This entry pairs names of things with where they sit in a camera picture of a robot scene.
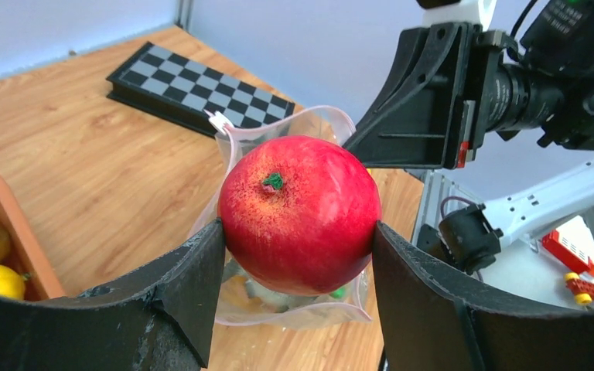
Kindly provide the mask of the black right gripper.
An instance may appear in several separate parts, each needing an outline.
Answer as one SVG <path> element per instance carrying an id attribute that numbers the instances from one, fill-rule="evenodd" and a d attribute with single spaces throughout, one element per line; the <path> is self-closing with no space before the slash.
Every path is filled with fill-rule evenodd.
<path id="1" fill-rule="evenodd" d="M 502 31 L 447 22 L 405 29 L 380 93 L 343 147 L 369 168 L 462 168 L 487 127 Z"/>

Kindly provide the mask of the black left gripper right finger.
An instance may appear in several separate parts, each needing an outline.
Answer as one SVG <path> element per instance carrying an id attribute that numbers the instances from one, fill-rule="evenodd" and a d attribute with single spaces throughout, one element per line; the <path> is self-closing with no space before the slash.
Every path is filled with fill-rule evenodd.
<path id="1" fill-rule="evenodd" d="M 594 311 L 484 284 L 376 225 L 374 286 L 392 370 L 594 370 Z"/>

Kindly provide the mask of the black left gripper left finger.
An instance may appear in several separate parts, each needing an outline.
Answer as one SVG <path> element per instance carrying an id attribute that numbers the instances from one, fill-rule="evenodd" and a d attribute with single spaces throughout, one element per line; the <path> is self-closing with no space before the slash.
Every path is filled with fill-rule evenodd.
<path id="1" fill-rule="evenodd" d="M 75 298 L 0 297 L 0 370 L 207 367 L 224 255 L 214 220 L 175 250 Z"/>

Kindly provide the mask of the clear zip top bag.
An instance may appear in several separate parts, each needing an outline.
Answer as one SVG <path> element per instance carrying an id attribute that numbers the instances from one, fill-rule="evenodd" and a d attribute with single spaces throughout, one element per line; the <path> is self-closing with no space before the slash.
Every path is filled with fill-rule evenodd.
<path id="1" fill-rule="evenodd" d="M 343 144 L 356 130 L 342 110 L 321 105 L 293 114 L 258 128 L 238 128 L 232 114 L 207 109 L 216 130 L 216 142 L 223 164 L 230 171 L 248 152 L 273 138 L 306 135 Z M 230 255 L 225 255 L 224 273 L 215 320 L 229 326 L 259 324 L 284 328 L 324 328 L 344 322 L 368 322 L 367 272 L 329 294 L 315 297 L 295 296 L 271 291 L 256 282 Z"/>

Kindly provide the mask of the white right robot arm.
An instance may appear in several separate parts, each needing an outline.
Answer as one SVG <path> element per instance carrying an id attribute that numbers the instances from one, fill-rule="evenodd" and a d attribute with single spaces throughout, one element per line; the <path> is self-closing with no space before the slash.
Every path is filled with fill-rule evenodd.
<path id="1" fill-rule="evenodd" d="M 538 145 L 594 151 L 594 1 L 549 1 L 521 39 L 493 1 L 422 1 L 380 93 L 345 148 L 370 168 L 462 168 L 487 133 L 540 128 Z M 594 206 L 594 159 L 442 218 L 448 258 L 473 273 L 525 234 Z"/>

